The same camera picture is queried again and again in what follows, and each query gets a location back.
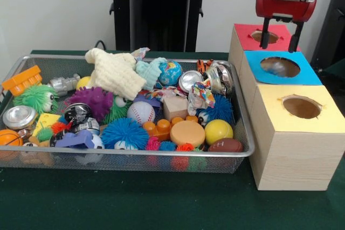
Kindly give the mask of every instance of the white wall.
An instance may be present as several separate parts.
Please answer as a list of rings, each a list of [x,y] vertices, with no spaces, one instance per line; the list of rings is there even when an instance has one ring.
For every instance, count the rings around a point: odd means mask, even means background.
[[[32,49],[87,50],[102,39],[115,48],[113,0],[0,0],[0,80]],[[329,0],[318,0],[300,46],[312,57]],[[261,23],[255,0],[204,0],[197,51],[227,52],[233,23]]]

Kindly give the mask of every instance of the purple spiky ball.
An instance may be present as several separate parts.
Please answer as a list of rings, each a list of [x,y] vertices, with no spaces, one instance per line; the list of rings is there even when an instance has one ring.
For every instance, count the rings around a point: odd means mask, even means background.
[[[110,112],[113,106],[113,94],[103,91],[101,87],[86,87],[76,91],[70,99],[69,103],[85,103],[90,106],[93,117],[101,122],[104,117]]]

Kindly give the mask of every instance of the red paper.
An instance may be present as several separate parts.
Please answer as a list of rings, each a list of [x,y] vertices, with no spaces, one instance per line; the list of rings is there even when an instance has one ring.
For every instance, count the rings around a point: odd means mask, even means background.
[[[256,41],[252,37],[252,33],[255,31],[262,31],[263,25],[251,25],[251,24],[235,24],[235,29],[239,41],[241,42],[244,51],[261,51],[260,42]],[[268,27],[268,31],[278,36],[276,43],[268,45],[265,51],[288,51],[291,34],[284,24],[272,24]]]

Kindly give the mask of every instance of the white cloth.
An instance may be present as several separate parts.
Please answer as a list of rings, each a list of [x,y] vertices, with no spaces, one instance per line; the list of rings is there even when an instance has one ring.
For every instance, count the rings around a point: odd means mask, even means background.
[[[99,86],[115,95],[133,101],[146,80],[135,71],[135,59],[129,53],[111,54],[93,48],[85,54],[88,63],[95,64],[88,86]]]

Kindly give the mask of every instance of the wire mesh basket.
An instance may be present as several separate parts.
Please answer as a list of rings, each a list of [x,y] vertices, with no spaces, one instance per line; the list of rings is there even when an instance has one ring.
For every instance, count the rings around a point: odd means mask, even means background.
[[[195,70],[196,60],[178,60],[184,71]],[[233,78],[231,102],[233,105],[234,138],[243,145],[243,152],[176,152],[176,151],[144,151],[144,150],[110,150],[110,149],[72,149],[72,148],[39,148],[0,146],[0,167],[11,168],[52,168],[52,169],[86,169],[86,170],[124,170],[124,171],[176,171],[176,172],[212,172],[234,173],[244,157],[254,152],[252,128],[245,107],[242,91],[235,68],[225,62]],[[8,79],[34,65],[41,69],[42,83],[58,77],[70,77],[78,73],[88,76],[94,65],[88,64],[83,56],[65,55],[29,55],[17,61]],[[2,121],[4,111],[13,107],[13,97],[1,88],[2,103],[0,106],[0,129],[5,129]],[[65,108],[65,98],[58,99],[58,112]],[[162,119],[159,114],[156,120]],[[37,156],[45,163],[28,163],[25,156]]]

